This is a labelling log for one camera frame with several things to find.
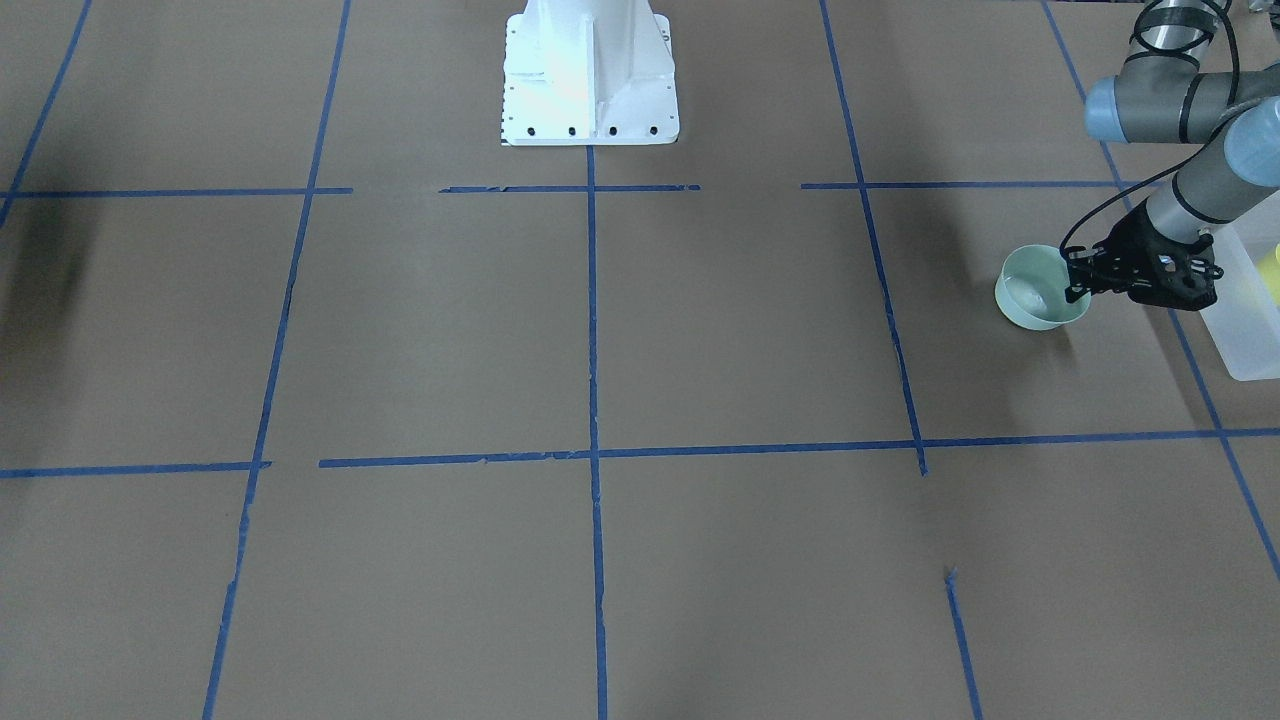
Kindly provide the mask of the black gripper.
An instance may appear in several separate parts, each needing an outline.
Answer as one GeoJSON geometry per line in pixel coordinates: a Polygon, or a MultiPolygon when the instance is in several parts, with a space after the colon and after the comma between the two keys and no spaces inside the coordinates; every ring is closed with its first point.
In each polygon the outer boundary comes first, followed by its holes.
{"type": "Polygon", "coordinates": [[[1100,245],[1101,250],[1064,250],[1068,287],[1062,295],[1068,304],[1076,304],[1108,291],[1120,291],[1132,278],[1133,264],[1146,254],[1179,255],[1211,254],[1211,233],[1194,228],[1190,240],[1172,240],[1155,227],[1147,204],[1129,211],[1100,245]]]}

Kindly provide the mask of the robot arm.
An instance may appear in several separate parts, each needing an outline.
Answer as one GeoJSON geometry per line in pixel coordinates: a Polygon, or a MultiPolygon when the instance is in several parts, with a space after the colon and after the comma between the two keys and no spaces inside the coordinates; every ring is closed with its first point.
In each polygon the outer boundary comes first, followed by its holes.
{"type": "Polygon", "coordinates": [[[1277,68],[1243,70],[1225,1],[1148,1],[1123,68],[1085,96],[1098,141],[1196,151],[1089,247],[1060,243],[1070,304],[1123,293],[1199,311],[1217,299],[1215,233],[1277,192],[1277,68]]]}

